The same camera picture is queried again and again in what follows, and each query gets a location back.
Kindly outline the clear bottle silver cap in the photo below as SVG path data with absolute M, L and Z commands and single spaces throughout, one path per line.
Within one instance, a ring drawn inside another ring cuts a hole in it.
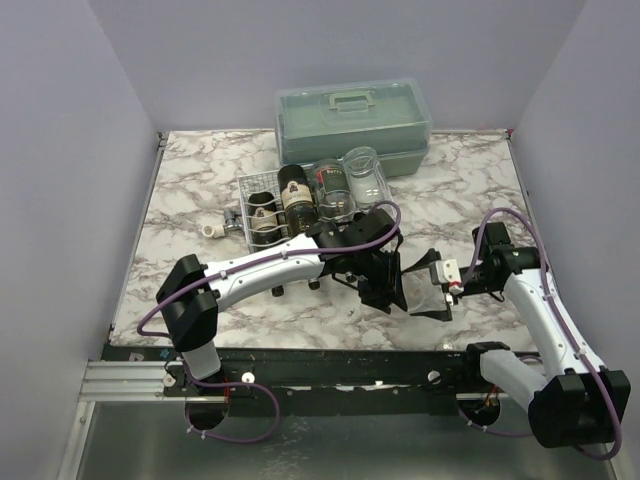
M 375 149 L 357 147 L 343 157 L 352 196 L 361 211 L 370 210 L 383 200 L 390 200 L 391 193 Z

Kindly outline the clear bottle cream label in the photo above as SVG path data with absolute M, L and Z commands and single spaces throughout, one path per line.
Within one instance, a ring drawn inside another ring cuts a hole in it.
M 443 295 L 440 285 L 431 283 L 430 273 L 428 270 L 420 270 L 403 274 L 402 283 L 406 300 L 413 297 L 435 297 Z

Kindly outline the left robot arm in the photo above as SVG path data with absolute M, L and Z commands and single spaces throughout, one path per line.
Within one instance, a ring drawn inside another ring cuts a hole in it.
M 236 303 L 295 281 L 352 275 L 362 304 L 390 312 L 407 308 L 400 256 L 385 250 L 399 239 L 399 207 L 381 201 L 345 228 L 317 223 L 274 247 L 234 260 L 204 264 L 181 258 L 156 294 L 174 349 L 188 369 L 187 382 L 201 395 L 222 380 L 214 338 L 217 317 Z

